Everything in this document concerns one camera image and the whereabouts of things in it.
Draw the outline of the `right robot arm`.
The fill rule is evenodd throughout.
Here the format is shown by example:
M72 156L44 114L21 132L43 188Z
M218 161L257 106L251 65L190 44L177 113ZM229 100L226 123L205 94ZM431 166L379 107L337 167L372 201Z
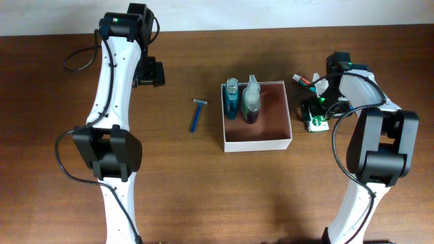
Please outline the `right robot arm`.
M380 200L411 167L419 118L393 103L365 64L351 62L349 53L334 52L326 59L326 74L315 75L305 89L315 95L300 103L309 132L325 131L335 118L332 153L349 178L349 185L333 222L325 228L322 243L363 243L366 228ZM358 120L346 161L336 149L339 125L351 115Z

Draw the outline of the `purple foaming soap pump bottle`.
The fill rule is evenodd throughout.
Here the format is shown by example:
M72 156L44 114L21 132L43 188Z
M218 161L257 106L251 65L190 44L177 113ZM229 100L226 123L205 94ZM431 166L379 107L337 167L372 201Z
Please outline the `purple foaming soap pump bottle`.
M250 75L246 88L243 89L241 100L241 114L246 123L257 122L260 112L260 84L255 75Z

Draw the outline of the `green Dettol soap box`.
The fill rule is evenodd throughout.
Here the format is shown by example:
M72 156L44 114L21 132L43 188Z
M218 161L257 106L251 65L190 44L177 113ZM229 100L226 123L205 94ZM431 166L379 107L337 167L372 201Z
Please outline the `green Dettol soap box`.
M330 129L328 121L323 115L313 116L309 113L306 125L309 133L325 132Z

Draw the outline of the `teal Listerine mouthwash bottle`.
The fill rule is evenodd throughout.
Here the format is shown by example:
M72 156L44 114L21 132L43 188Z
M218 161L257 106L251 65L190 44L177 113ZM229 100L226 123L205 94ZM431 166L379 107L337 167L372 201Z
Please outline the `teal Listerine mouthwash bottle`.
M239 102L238 80L230 78L226 81L224 91L224 113L228 119L235 119Z

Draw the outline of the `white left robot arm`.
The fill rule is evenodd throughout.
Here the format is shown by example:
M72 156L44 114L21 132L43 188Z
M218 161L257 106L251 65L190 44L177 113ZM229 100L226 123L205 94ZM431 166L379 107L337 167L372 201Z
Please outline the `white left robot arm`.
M141 243L135 220L134 182L142 163L142 144L130 133L132 89L165 84L162 62L148 54L159 23L144 3L131 3L126 13L107 12L96 29L102 66L96 97L85 125L73 130L73 142L91 184L101 188L107 243Z

